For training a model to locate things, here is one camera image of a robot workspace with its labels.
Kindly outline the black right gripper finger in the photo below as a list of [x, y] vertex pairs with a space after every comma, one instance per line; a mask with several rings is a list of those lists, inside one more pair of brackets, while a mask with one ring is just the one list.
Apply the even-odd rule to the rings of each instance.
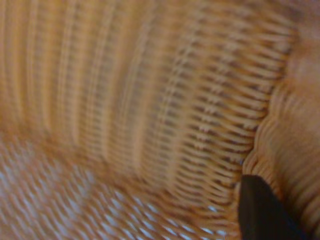
[[238, 222], [242, 240], [306, 240], [270, 186], [257, 175], [241, 178]]

